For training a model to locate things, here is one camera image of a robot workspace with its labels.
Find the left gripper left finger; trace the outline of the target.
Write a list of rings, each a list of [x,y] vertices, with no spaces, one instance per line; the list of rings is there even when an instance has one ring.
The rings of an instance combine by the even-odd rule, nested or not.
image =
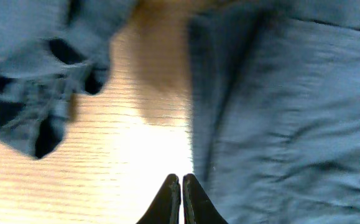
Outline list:
[[[178,224],[181,186],[175,174],[169,174],[136,224]]]

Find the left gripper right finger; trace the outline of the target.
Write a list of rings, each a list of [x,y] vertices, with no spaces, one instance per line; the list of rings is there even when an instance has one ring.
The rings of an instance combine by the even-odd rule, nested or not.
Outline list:
[[[183,177],[184,224],[228,224],[193,174]]]

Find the navy blue shorts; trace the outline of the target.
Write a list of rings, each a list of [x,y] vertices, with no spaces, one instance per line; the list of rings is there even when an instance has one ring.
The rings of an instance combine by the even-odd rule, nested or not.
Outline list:
[[[360,0],[227,2],[188,30],[193,168],[223,218],[360,224]]]

